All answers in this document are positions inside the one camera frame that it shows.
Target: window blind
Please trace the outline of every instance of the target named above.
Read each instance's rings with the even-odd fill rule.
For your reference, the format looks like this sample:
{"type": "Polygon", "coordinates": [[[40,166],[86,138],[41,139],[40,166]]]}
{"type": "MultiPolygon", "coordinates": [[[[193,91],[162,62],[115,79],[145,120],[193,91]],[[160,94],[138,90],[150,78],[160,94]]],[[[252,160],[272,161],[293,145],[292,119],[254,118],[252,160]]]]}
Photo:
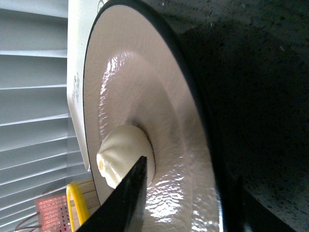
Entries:
{"type": "Polygon", "coordinates": [[[67,106],[67,17],[67,0],[0,0],[2,232],[35,213],[34,199],[91,176],[67,106]]]}

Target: black surface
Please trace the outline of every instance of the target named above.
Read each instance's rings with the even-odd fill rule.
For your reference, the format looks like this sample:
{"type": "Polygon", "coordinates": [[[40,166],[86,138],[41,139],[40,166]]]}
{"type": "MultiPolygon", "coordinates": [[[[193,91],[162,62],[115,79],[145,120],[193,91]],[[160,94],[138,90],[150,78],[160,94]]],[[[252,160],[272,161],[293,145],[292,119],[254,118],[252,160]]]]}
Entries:
{"type": "Polygon", "coordinates": [[[106,202],[78,232],[140,232],[147,188],[147,158],[140,157],[106,202]]]}

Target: speckled countertop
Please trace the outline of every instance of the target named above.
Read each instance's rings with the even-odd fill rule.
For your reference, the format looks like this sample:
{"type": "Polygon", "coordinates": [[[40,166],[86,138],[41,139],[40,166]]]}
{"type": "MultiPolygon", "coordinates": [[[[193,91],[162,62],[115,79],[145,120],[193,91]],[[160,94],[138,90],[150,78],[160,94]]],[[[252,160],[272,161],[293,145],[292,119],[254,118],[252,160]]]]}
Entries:
{"type": "Polygon", "coordinates": [[[216,118],[228,170],[309,230],[309,2],[145,0],[168,21],[216,118]]]}

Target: white dough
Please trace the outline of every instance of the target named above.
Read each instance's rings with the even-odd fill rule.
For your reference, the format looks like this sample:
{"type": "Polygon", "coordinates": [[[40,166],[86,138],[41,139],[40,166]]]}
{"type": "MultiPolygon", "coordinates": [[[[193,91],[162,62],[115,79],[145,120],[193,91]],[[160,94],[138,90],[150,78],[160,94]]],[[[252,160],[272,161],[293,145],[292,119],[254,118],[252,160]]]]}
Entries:
{"type": "Polygon", "coordinates": [[[140,128],[122,125],[103,140],[97,154],[98,169],[114,189],[141,156],[147,157],[147,184],[150,184],[155,174],[151,144],[140,128]]]}

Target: yellow handle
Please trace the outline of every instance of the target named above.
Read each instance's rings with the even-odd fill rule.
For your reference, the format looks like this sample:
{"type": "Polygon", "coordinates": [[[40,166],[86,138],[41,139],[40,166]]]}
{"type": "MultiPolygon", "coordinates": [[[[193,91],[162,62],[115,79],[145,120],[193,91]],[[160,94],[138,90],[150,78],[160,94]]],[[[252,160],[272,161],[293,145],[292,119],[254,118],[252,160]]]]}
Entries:
{"type": "Polygon", "coordinates": [[[71,200],[70,195],[73,196],[73,201],[76,205],[77,216],[79,220],[79,224],[83,225],[88,218],[90,217],[89,211],[86,206],[86,202],[84,200],[84,196],[82,194],[81,189],[76,181],[67,185],[67,199],[68,199],[68,209],[69,209],[69,216],[70,216],[70,224],[72,232],[75,232],[74,224],[73,224],[73,215],[71,209],[71,200]]]}

